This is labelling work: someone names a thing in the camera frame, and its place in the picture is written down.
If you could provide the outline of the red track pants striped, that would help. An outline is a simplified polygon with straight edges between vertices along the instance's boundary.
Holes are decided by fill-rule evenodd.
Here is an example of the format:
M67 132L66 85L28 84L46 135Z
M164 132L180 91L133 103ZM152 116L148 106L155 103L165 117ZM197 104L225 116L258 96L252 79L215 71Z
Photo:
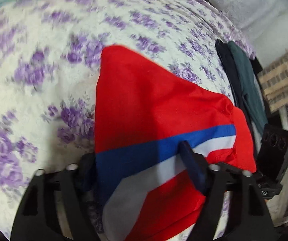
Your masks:
M97 197L108 240L168 240L196 222L204 195L177 153L256 171L245 115L224 95L126 47L103 49L96 88Z

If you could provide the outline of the dark green garment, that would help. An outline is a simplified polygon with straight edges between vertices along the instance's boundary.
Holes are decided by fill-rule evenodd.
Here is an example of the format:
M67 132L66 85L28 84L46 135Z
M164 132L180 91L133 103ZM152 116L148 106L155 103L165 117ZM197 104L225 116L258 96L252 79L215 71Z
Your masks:
M232 53L241 83L243 103L257 131L262 136L268 120L258 89L254 83L254 72L251 61L245 52L233 41L228 42L228 48Z

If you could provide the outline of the striped beige curtain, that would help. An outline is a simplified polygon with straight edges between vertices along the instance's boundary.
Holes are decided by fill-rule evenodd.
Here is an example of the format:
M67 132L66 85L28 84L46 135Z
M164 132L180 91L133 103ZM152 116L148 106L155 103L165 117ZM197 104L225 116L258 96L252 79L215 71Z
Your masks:
M271 112L288 104L288 52L264 68L258 79Z

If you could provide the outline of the dark navy garment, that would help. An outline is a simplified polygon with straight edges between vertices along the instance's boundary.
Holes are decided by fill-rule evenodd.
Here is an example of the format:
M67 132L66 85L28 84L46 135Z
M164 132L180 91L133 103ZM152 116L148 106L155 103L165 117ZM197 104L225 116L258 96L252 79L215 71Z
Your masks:
M254 134L253 127L251 124L251 119L243 103L241 82L237 74L237 68L236 68L236 64L234 62L232 53L228 45L221 42L220 40L216 40L215 46L216 46L217 55L220 58L222 67L224 69L224 72L226 73L226 76L231 86L235 106L239 107L243 111L246 117L248 128L251 134Z

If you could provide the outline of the white lace canopy cloth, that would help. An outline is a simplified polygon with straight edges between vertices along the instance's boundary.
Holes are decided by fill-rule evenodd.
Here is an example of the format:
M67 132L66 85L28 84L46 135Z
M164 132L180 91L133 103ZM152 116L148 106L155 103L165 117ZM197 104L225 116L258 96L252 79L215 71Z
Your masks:
M247 37L263 67L288 52L288 0L208 0Z

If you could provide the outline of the purple floral bed sheet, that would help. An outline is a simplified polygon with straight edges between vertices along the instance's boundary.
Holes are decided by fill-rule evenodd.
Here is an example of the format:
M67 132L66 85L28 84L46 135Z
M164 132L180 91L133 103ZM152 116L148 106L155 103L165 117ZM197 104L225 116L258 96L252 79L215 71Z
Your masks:
M215 42L255 51L207 0L18 0L0 5L0 231L33 172L93 150L104 47L121 44L232 98Z

